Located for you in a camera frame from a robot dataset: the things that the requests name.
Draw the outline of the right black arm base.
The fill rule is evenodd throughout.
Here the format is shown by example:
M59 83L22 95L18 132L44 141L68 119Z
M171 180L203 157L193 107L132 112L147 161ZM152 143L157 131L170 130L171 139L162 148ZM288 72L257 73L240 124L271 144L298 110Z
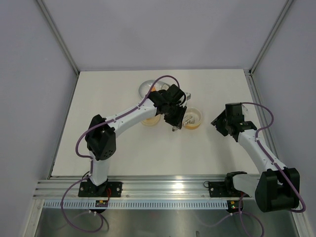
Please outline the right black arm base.
M203 186L208 189L211 198L239 198L241 192L228 189L224 182L204 181Z

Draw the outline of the round cream lunch box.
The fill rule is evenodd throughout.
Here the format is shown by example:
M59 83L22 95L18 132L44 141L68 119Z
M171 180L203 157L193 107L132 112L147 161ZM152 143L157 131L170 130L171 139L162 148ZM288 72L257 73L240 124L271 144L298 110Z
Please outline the round cream lunch box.
M202 113L200 110L198 110L197 108L194 108L194 107L189 107L189 108L187 108L185 115L192 115L195 117L195 123L185 125L184 127L186 129L194 130L200 126L200 124L202 122Z

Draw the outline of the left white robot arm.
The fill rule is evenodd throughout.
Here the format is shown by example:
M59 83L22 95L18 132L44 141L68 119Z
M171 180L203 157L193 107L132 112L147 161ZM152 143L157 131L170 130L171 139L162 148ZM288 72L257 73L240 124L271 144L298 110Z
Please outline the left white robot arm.
M187 104L167 103L155 105L150 99L139 102L108 119L95 116L92 123L97 124L89 128L85 140L89 154L92 155L92 172L89 190L97 197L102 196L106 190L106 181L110 167L110 157L116 152L116 139L132 126L143 120L164 115L165 122L178 129L182 128L182 121L187 110Z

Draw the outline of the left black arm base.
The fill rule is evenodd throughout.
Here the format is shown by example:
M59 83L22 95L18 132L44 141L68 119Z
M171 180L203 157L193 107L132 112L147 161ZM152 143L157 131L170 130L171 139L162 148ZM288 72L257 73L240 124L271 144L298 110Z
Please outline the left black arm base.
M100 186L90 181L81 182L78 196L81 198L119 198L122 192L122 182L105 182Z

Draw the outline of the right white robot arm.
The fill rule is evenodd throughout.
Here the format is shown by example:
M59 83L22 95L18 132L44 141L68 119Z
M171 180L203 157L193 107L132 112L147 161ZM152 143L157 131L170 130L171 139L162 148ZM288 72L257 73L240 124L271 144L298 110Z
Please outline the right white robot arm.
M266 146L254 123L245 120L240 103L227 104L211 124L223 136L233 137L260 173L259 179L244 171L227 173L224 190L228 195L244 193L255 199L262 212L294 211L299 206L299 172L288 168Z

